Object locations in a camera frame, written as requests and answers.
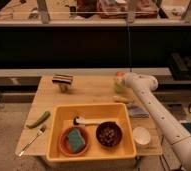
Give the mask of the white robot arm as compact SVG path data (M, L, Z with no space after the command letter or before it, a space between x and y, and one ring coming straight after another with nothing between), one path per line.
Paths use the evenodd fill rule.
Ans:
M154 96L153 92L158 88L158 80L152 75L117 72L114 83L123 91L132 89L164 134L180 163L191 171L191 134Z

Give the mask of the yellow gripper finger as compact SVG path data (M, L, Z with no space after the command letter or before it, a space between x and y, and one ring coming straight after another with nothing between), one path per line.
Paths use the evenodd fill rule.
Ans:
M133 102L133 100L130 100L130 99L122 97L122 96L117 96L117 95L113 96L113 100L115 102L120 102L120 103L132 103Z

